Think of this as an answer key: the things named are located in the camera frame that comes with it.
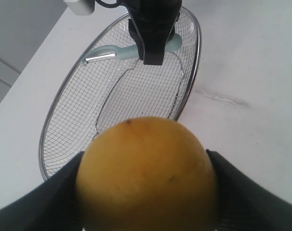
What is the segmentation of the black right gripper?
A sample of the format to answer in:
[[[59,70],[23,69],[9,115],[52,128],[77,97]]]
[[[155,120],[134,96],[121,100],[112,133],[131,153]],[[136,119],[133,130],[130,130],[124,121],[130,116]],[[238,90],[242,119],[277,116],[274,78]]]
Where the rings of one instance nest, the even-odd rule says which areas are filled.
[[[181,0],[122,0],[131,19],[128,20],[129,35],[135,41],[139,59],[145,65],[162,65],[165,47],[175,33],[175,20],[182,6]],[[134,26],[150,24],[142,30],[142,40]]]

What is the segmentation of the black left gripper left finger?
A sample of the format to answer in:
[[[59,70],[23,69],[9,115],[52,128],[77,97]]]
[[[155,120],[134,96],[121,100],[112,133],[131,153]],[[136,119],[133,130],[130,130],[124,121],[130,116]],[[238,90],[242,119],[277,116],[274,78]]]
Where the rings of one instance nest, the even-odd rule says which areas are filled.
[[[76,198],[79,152],[48,180],[0,209],[0,231],[81,231]]]

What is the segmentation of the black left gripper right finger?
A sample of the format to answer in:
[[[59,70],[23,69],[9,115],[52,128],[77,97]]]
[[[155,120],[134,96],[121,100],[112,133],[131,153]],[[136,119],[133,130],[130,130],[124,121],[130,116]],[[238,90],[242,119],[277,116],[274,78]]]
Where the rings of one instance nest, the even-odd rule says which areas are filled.
[[[292,204],[255,183],[218,152],[206,152],[218,180],[218,231],[292,231]]]

